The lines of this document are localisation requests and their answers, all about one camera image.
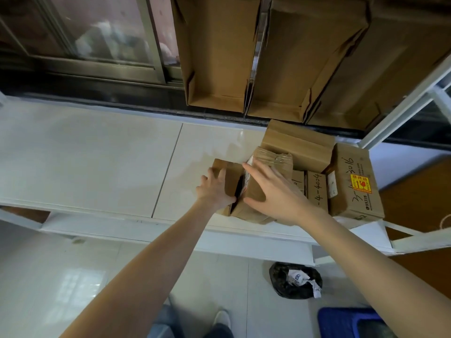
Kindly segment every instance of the person's right hand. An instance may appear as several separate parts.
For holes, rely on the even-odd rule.
[[[300,189],[278,170],[258,160],[253,161],[253,166],[243,163],[243,167],[258,182],[266,196],[265,201],[246,197],[244,202],[262,214],[295,224],[313,207]]]

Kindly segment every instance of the brown wooden surface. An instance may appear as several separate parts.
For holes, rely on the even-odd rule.
[[[44,223],[47,220],[48,216],[50,215],[49,211],[24,209],[14,206],[0,206],[0,210],[18,215],[20,217],[25,217],[27,219],[34,220],[35,222],[38,223]]]
[[[385,220],[422,232],[439,229],[451,214],[451,157],[425,167],[380,192]],[[451,226],[451,218],[443,227]],[[391,240],[409,235],[387,228]],[[451,248],[393,256],[392,259],[451,298]]]

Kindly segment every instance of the person's right arm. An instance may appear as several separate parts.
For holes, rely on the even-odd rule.
[[[312,205],[276,170],[243,164],[262,187],[264,202],[245,202],[268,216],[307,231],[338,263],[367,301],[400,338],[449,337],[451,300]]]

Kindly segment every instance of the person's left arm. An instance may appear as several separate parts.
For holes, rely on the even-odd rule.
[[[61,337],[146,337],[211,216],[235,201],[225,194],[225,176],[225,169],[218,178],[208,169],[189,211],[130,261]]]

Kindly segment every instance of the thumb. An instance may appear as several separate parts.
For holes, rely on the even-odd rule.
[[[249,197],[245,197],[245,198],[243,199],[243,201],[244,201],[247,205],[249,205],[251,208],[253,208],[254,210],[257,210],[257,211],[259,211],[259,212],[264,213],[263,210],[264,210],[264,208],[265,208],[265,203],[266,203],[266,202],[264,202],[264,201],[258,201],[258,200],[255,200],[255,199],[252,199],[252,198],[249,198]]]

